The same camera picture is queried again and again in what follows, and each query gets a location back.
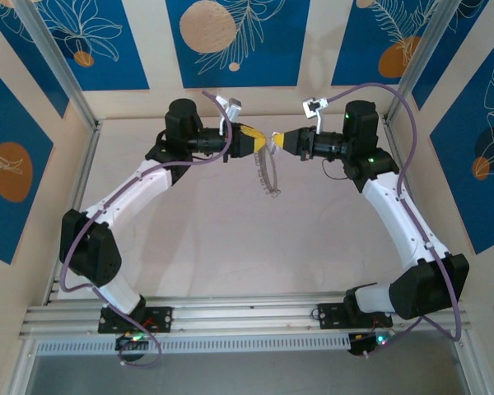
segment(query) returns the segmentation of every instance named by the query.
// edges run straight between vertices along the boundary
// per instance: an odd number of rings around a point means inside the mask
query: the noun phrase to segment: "metal frame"
[[[78,208],[86,188],[100,128],[97,127],[95,116],[86,102],[77,80],[54,43],[35,6],[30,0],[12,1],[18,16],[43,54],[44,59],[93,131],[77,181],[76,192],[71,201],[71,206]],[[398,89],[403,95],[408,95],[412,91],[460,1],[440,2],[436,14],[426,28],[422,41],[399,83]],[[392,101],[384,117],[384,129],[394,159],[402,163],[403,158],[390,130],[392,119],[399,106],[398,100]],[[44,344],[47,345],[49,342],[61,342],[60,344],[63,344],[66,341],[96,343],[113,341],[114,339],[113,335],[99,335],[96,332],[101,308],[99,300],[93,296],[92,300],[54,300],[51,297],[58,291],[59,273],[60,264],[57,261],[54,276],[49,279],[46,288],[44,305],[30,307],[26,312],[20,333],[23,345],[11,384],[6,388],[6,393],[25,393],[35,360],[34,356],[43,349]],[[343,296],[344,293],[342,292],[330,292],[258,297],[150,298],[147,303],[152,306],[168,305],[175,308],[171,326],[172,332],[159,335],[165,343],[186,342],[189,339],[198,338],[210,339],[216,336],[227,339],[252,336],[276,339],[288,339],[290,337],[320,339],[330,333],[333,336],[344,336],[351,332],[369,330],[366,328],[346,331],[320,330],[319,322],[311,317],[311,311],[319,303],[340,303]],[[472,393],[492,394],[494,393],[494,383],[486,370],[485,361],[478,352],[478,341],[472,333],[467,314],[463,310],[461,314],[464,337],[459,344],[456,344],[456,349],[468,387]],[[445,329],[454,329],[454,315],[451,310],[440,311],[432,314],[431,317]],[[409,325],[395,315],[393,320],[395,331],[402,331]],[[426,331],[430,329],[429,324],[423,322],[415,330]]]

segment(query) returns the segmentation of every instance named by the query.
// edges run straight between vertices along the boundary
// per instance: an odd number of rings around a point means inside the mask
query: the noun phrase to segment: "black bracket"
[[[142,318],[138,322],[151,333],[170,333],[172,326],[171,307],[145,307]],[[126,332],[141,332],[131,323],[119,317],[111,308],[104,307],[100,311],[98,333],[125,334]]]
[[[344,303],[321,303],[318,305],[320,329],[361,329],[375,326],[391,328],[394,323],[386,314],[350,314]]]

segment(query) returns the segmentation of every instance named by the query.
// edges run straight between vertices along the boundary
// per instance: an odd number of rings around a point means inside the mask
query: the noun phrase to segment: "white bracket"
[[[317,100],[316,98],[311,97],[307,100],[304,100],[302,102],[302,106],[304,107],[306,118],[312,119],[316,117],[316,134],[320,134],[324,126],[324,119],[322,118],[322,110],[328,108],[329,106],[328,99],[323,97]]]
[[[230,98],[229,100],[224,99],[221,96],[216,96],[217,101],[220,103],[221,107],[225,110],[227,117],[231,122],[235,122],[241,111],[241,102],[237,99]],[[225,118],[223,115],[220,118],[220,136],[223,136],[223,130],[225,129]]]

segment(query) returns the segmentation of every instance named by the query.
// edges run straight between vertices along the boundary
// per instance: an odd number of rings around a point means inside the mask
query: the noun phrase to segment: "ventilation grille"
[[[347,334],[309,336],[179,337],[160,339],[163,354],[213,352],[349,350]],[[42,342],[38,356],[113,355],[115,339]],[[125,354],[157,352],[155,343],[143,343]]]

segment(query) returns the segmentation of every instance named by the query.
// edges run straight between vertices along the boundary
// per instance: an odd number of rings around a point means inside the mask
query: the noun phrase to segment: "purple cable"
[[[189,161],[172,161],[168,163],[160,163],[157,166],[153,166],[150,169],[143,171],[141,174],[141,177],[145,177],[149,175],[150,173],[157,171],[159,169],[162,169],[166,166],[171,167],[171,166],[199,166],[199,165],[208,165],[209,163],[215,162],[216,160],[219,160],[222,158],[226,152],[229,150],[229,147],[231,146],[232,143],[232,124],[231,120],[227,116],[226,111],[221,107],[220,103],[217,101],[216,96],[211,95],[207,91],[202,92],[203,95],[205,95],[209,100],[211,100],[217,108],[220,110],[221,115],[225,119],[226,125],[227,125],[227,135],[226,135],[226,144],[223,147],[223,149],[218,153],[218,155],[214,156],[213,158],[207,159],[207,160],[201,160],[199,162],[189,162]],[[66,254],[66,258],[64,259],[63,263],[63,269],[61,271],[61,277],[60,277],[60,287],[64,292],[73,292],[75,290],[80,290],[81,288],[93,288],[93,292],[101,299],[103,302],[105,302],[117,315],[120,317],[124,318],[126,321],[131,323],[134,327],[138,328],[142,332],[144,332],[148,337],[151,338],[151,340],[156,344],[158,354],[157,357],[150,363],[144,364],[144,365],[139,365],[139,364],[132,364],[128,363],[123,360],[122,357],[122,351],[119,351],[119,358],[121,359],[121,362],[124,362],[125,365],[127,366],[132,366],[132,367],[138,367],[138,368],[148,368],[153,365],[156,365],[159,363],[161,360],[161,344],[159,341],[156,339],[154,335],[150,333],[145,327],[143,327],[140,323],[132,319],[130,316],[127,314],[123,313],[121,310],[117,309],[115,306],[113,306],[91,283],[85,283],[81,284],[79,286],[73,286],[71,288],[68,288],[66,286],[66,275],[68,274],[68,269],[69,269],[69,264],[72,260],[72,256],[75,253],[75,250],[77,249],[77,246],[79,245],[81,239],[84,237],[88,229],[90,229],[91,225],[96,221],[97,218],[102,214],[104,210],[106,210],[108,207],[112,205],[113,202],[115,202],[117,199],[121,197],[132,185],[134,185],[137,181],[139,181],[140,178],[134,177],[133,179],[130,179],[125,185],[123,185],[114,195],[103,205],[102,210],[99,210],[96,212],[89,220],[88,222],[82,227],[82,229],[79,231],[77,234],[77,237],[73,240],[72,245],[70,246],[68,253]]]
[[[413,213],[410,206],[406,203],[404,198],[402,198],[403,181],[404,181],[404,179],[406,179],[406,172],[408,170],[408,167],[412,164],[412,160],[413,160],[413,157],[415,156],[415,150],[417,147],[417,125],[415,122],[415,116],[413,115],[412,109],[410,109],[410,105],[408,104],[406,99],[404,99],[403,95],[398,93],[391,86],[387,86],[387,85],[376,83],[376,82],[369,82],[366,84],[354,86],[353,88],[351,88],[347,91],[344,91],[343,93],[341,93],[339,95],[335,95],[334,97],[329,98],[328,103],[331,103],[335,100],[338,100],[341,97],[344,97],[345,95],[349,95],[350,93],[352,93],[354,91],[358,91],[362,88],[367,88],[367,87],[372,87],[372,86],[377,87],[377,88],[381,88],[381,89],[386,89],[387,91],[393,93],[401,101],[401,103],[403,104],[404,108],[406,109],[406,111],[408,113],[408,117],[410,118],[410,124],[412,126],[412,146],[410,148],[410,153],[408,154],[408,158],[406,159],[406,163],[404,164],[404,167],[401,169],[401,172],[400,172],[398,180],[397,180],[397,194],[399,196],[400,202],[403,204],[404,210],[406,210],[406,213],[408,214],[408,216],[412,220],[413,224],[416,226],[417,230],[421,234],[422,239],[424,240],[425,243],[429,243],[430,239],[428,238],[428,235],[426,234],[426,232],[422,228],[421,223],[419,222],[419,220],[417,219],[417,217]],[[443,278],[445,279],[446,289],[447,289],[449,296],[450,296],[450,301],[452,303],[452,310],[454,311],[455,334],[452,336],[447,330],[445,330],[443,327],[441,327],[438,323],[436,323],[435,321],[433,321],[432,319],[430,319],[426,316],[420,317],[416,321],[415,324],[410,326],[406,331],[403,331],[402,333],[407,333],[407,332],[412,331],[412,329],[414,329],[421,322],[421,320],[424,319],[425,321],[430,323],[434,328],[436,328],[441,333],[443,333],[447,337],[449,337],[451,340],[453,340],[454,342],[458,342],[459,339],[461,338],[461,315],[459,312],[458,300],[457,300],[457,296],[455,295],[454,286],[452,285],[452,280],[450,280],[450,276],[448,275],[446,268],[445,268],[445,265],[444,265],[443,261],[441,261],[439,254],[436,252],[436,249],[433,246],[431,246],[428,250],[430,251],[431,255],[436,260],[437,266],[439,267],[441,274],[443,275]]]

